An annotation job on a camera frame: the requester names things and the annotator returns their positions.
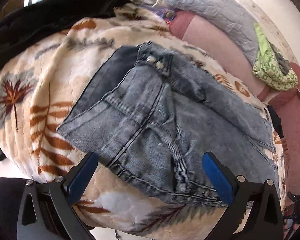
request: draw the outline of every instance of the beige fleece blanket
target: beige fleece blanket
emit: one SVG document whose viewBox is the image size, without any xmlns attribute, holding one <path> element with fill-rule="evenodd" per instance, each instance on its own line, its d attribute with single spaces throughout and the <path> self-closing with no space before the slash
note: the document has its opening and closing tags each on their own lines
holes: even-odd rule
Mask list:
<svg viewBox="0 0 300 240">
<path fill-rule="evenodd" d="M 111 19 L 82 19 L 71 30 L 43 39 L 10 60 L 0 72 L 0 147 L 24 174 L 44 183 L 79 163 L 84 153 L 63 140 L 56 128 L 94 73 L 124 45 L 153 41 L 184 53 L 269 120 L 266 106 L 239 79 L 226 73 L 205 51 L 173 37 L 162 19 L 131 4 L 116 8 L 115 13 Z M 278 165 L 284 207 L 282 145 L 272 130 L 276 152 L 264 152 Z M 101 164 L 74 209 L 91 226 L 152 239 L 180 240 L 204 239 L 225 211 L 168 205 L 146 197 Z"/>
</svg>

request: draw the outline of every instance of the black pants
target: black pants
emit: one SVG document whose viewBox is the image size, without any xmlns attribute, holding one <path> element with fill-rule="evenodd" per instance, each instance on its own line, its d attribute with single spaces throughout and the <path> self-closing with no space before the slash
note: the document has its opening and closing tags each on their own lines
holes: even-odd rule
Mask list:
<svg viewBox="0 0 300 240">
<path fill-rule="evenodd" d="M 0 240 L 17 239 L 17 221 L 26 179 L 0 178 Z"/>
</svg>

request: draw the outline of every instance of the gray denim jacket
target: gray denim jacket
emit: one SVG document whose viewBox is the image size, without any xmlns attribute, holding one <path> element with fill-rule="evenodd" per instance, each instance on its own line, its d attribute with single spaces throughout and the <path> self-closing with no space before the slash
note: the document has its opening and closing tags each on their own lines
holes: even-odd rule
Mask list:
<svg viewBox="0 0 300 240">
<path fill-rule="evenodd" d="M 275 182 L 271 124 L 205 70 L 148 42 L 96 72 L 58 133 L 149 197 L 226 207 L 202 169 L 211 151 L 235 175 Z"/>
</svg>

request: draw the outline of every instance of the light green fabric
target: light green fabric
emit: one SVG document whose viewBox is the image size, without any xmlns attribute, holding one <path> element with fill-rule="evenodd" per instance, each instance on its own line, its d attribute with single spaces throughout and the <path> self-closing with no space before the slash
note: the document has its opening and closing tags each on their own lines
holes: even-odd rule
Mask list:
<svg viewBox="0 0 300 240">
<path fill-rule="evenodd" d="M 260 25 L 255 23 L 254 28 L 258 38 L 259 50 L 253 66 L 253 73 L 257 78 L 279 91 L 287 91 L 298 85 L 298 77 L 292 69 L 289 70 L 286 76 L 281 72 L 274 51 L 270 47 L 270 43 L 262 32 Z"/>
</svg>

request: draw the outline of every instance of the gray quilted fabric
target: gray quilted fabric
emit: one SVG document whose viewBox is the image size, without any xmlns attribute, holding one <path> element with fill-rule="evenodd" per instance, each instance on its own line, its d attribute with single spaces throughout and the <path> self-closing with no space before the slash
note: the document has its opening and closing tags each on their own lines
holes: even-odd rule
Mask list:
<svg viewBox="0 0 300 240">
<path fill-rule="evenodd" d="M 254 18 L 235 0 L 167 0 L 178 9 L 200 15 L 219 27 L 242 49 L 253 66 L 258 52 Z"/>
</svg>

